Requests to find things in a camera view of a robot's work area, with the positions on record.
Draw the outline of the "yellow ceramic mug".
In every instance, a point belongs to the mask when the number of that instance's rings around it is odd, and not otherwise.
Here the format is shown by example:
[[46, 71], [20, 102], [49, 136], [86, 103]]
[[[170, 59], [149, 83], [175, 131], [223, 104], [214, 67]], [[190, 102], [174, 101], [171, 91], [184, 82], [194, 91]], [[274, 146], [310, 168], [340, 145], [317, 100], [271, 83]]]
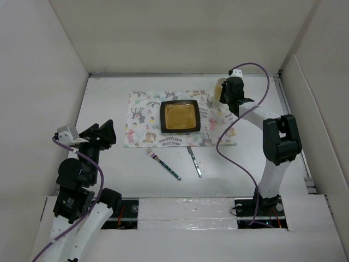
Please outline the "yellow ceramic mug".
[[222, 84], [226, 81], [226, 78], [220, 78], [217, 80], [215, 87], [214, 87], [214, 98], [216, 100], [220, 100], [221, 93], [222, 93]]

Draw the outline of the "floral patterned cloth placemat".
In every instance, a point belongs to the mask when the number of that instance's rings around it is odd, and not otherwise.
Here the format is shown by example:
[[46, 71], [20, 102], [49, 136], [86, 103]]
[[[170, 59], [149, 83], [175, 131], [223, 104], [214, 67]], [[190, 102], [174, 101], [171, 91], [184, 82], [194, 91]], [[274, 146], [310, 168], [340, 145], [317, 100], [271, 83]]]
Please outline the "floral patterned cloth placemat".
[[[168, 100], [196, 100], [201, 129], [196, 133], [161, 132], [160, 106]], [[214, 146], [232, 123], [234, 116], [208, 90], [132, 91], [129, 94], [124, 147], [194, 147]]]

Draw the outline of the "fork with patterned handle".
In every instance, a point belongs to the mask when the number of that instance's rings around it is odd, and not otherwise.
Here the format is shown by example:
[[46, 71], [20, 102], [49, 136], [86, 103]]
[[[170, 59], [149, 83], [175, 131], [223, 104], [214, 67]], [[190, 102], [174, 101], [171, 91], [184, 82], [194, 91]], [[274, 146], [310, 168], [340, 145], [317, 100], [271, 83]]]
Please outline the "fork with patterned handle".
[[165, 164], [159, 157], [158, 155], [151, 149], [151, 148], [147, 148], [146, 149], [148, 155], [154, 159], [155, 161], [157, 161], [160, 165], [162, 165], [172, 176], [174, 176], [178, 181], [181, 181], [182, 178], [177, 175], [167, 164]]

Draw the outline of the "square black yellow plate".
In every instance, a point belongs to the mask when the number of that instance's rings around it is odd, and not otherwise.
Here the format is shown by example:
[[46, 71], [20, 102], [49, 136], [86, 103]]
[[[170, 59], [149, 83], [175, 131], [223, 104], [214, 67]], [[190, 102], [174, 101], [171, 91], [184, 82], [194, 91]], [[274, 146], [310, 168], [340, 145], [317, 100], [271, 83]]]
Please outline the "square black yellow plate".
[[196, 100], [169, 100], [160, 105], [160, 126], [164, 134], [195, 133], [201, 129]]

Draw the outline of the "knife with patterned handle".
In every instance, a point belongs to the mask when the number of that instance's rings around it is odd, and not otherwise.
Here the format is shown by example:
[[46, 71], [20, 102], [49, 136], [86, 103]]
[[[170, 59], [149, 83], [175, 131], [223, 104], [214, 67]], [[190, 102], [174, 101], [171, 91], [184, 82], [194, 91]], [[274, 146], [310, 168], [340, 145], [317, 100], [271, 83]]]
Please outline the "knife with patterned handle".
[[201, 172], [201, 170], [200, 170], [200, 167], [199, 167], [199, 165], [198, 165], [198, 162], [197, 162], [197, 160], [196, 160], [196, 157], [195, 157], [195, 155], [194, 155], [194, 153], [193, 153], [191, 147], [190, 147], [190, 146], [187, 146], [186, 148], [187, 148], [187, 150], [188, 150], [188, 153], [189, 153], [190, 156], [191, 156], [191, 160], [192, 160], [192, 162], [193, 162], [193, 164], [194, 164], [194, 166], [195, 166], [195, 169], [196, 169], [196, 172], [197, 172], [197, 174], [198, 174], [198, 177], [199, 177], [199, 178], [202, 178], [202, 172]]

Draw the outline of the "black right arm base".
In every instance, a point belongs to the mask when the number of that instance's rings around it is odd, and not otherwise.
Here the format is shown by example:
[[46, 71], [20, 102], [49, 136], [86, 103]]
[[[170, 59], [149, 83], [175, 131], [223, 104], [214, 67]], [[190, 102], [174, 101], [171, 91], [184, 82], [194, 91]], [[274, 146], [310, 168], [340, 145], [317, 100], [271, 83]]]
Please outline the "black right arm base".
[[260, 200], [256, 211], [256, 199], [235, 198], [230, 214], [237, 219], [238, 229], [287, 229], [287, 221], [281, 196], [271, 203]]

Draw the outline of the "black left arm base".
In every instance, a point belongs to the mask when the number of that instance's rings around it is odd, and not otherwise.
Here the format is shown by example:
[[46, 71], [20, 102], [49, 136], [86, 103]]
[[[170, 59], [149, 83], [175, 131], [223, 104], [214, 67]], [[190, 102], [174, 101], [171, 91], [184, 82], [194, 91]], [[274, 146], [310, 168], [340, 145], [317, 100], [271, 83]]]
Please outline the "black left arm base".
[[122, 199], [119, 211], [115, 212], [101, 227], [102, 230], [134, 230], [138, 228], [139, 199]]

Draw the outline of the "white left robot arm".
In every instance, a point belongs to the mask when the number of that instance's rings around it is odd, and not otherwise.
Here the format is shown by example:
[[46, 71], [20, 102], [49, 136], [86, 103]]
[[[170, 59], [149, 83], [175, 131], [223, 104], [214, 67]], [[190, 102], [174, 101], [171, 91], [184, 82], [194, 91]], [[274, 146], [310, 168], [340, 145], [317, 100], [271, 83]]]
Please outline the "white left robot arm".
[[121, 212], [122, 195], [104, 187], [100, 152], [116, 144], [113, 121], [93, 124], [79, 133], [60, 127], [52, 141], [76, 155], [58, 168], [58, 195], [49, 243], [33, 261], [84, 261], [105, 222]]

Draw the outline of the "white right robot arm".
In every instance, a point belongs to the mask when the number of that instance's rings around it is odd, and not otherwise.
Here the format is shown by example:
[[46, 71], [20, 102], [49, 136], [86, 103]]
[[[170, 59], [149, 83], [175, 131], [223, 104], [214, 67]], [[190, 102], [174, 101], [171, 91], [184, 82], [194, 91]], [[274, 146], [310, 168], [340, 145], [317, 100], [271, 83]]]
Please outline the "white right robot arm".
[[297, 122], [293, 115], [277, 115], [260, 107], [244, 95], [244, 82], [240, 77], [229, 77], [222, 84], [220, 103], [238, 120], [246, 120], [262, 130], [262, 149], [266, 158], [262, 178], [257, 185], [252, 208], [265, 215], [276, 205], [280, 186], [290, 163], [302, 151]]

